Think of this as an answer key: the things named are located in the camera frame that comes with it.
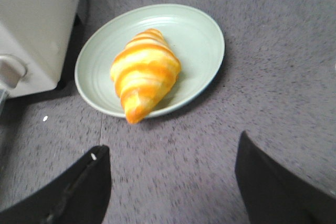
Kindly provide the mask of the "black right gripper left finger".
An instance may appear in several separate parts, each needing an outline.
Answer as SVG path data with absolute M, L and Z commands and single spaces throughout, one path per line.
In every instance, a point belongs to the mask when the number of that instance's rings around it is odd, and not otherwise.
M 94 146 L 45 187 L 1 211 L 1 223 L 102 223 L 110 196 L 110 150 Z

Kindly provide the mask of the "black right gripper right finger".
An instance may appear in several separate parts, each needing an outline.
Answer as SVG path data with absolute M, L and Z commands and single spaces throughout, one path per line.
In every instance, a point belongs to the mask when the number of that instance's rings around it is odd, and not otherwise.
M 246 132 L 235 175 L 250 223 L 335 223 L 335 198 L 281 166 Z

